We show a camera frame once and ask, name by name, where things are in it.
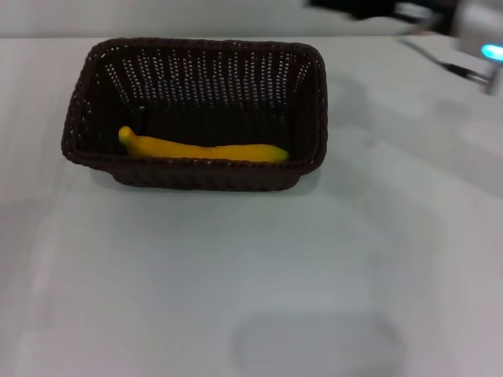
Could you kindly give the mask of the yellow banana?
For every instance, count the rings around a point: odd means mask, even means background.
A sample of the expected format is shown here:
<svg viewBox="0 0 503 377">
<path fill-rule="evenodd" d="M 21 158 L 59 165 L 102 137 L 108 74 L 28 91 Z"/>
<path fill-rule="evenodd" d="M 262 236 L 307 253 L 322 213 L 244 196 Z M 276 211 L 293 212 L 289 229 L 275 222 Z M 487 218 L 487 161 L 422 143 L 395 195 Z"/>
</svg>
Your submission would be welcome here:
<svg viewBox="0 0 503 377">
<path fill-rule="evenodd" d="M 118 138 L 130 156 L 170 159 L 225 159 L 253 163 L 283 163 L 289 154 L 273 145 L 223 145 L 201 147 L 163 139 L 138 136 L 128 127 L 119 129 Z"/>
</svg>

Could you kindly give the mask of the dark brown woven basket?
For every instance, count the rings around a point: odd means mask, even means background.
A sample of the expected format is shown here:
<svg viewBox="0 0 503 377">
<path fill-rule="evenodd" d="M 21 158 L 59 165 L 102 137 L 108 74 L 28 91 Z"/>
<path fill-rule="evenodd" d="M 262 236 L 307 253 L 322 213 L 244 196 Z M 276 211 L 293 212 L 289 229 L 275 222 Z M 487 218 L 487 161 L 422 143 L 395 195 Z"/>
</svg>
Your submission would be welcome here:
<svg viewBox="0 0 503 377">
<path fill-rule="evenodd" d="M 119 130 L 186 145 L 267 144 L 284 163 L 137 158 Z M 319 168 L 327 149 L 325 64 L 295 42 L 115 38 L 95 45 L 72 94 L 61 141 L 73 163 L 124 185 L 271 192 Z"/>
</svg>

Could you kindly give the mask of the dark background object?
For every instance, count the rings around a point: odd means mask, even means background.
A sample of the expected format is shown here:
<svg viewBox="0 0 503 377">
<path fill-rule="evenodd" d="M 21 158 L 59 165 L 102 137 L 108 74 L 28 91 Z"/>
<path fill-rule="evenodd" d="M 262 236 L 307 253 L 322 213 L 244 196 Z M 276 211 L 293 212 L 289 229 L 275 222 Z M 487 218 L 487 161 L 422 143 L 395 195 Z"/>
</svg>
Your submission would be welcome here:
<svg viewBox="0 0 503 377">
<path fill-rule="evenodd" d="M 346 13 L 356 20 L 391 17 L 398 0 L 307 0 L 313 7 Z"/>
</svg>

